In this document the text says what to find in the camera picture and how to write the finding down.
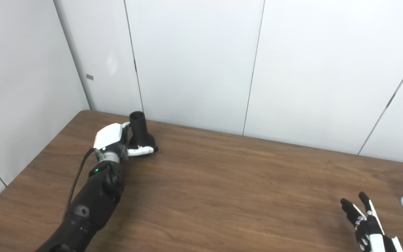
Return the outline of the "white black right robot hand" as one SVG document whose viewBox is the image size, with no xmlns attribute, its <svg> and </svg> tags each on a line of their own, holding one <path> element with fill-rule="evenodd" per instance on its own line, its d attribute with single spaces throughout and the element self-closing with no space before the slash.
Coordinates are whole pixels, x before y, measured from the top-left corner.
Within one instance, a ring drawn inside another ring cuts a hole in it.
<svg viewBox="0 0 403 252">
<path fill-rule="evenodd" d="M 373 202 L 365 192 L 359 193 L 360 201 L 365 207 L 361 211 L 347 199 L 340 200 L 341 209 L 346 213 L 347 220 L 355 229 L 355 239 L 363 252 L 403 252 L 398 237 L 385 234 L 379 215 Z"/>
</svg>

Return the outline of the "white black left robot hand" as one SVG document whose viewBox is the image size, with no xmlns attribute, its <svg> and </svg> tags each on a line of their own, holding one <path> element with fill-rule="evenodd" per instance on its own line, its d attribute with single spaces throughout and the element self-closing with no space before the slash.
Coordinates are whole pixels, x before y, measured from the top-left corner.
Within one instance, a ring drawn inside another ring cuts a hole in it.
<svg viewBox="0 0 403 252">
<path fill-rule="evenodd" d="M 110 124 L 96 134 L 94 141 L 95 156 L 98 162 L 112 161 L 121 163 L 129 157 L 150 156 L 158 151 L 153 143 L 140 145 L 128 142 L 130 122 Z"/>
</svg>

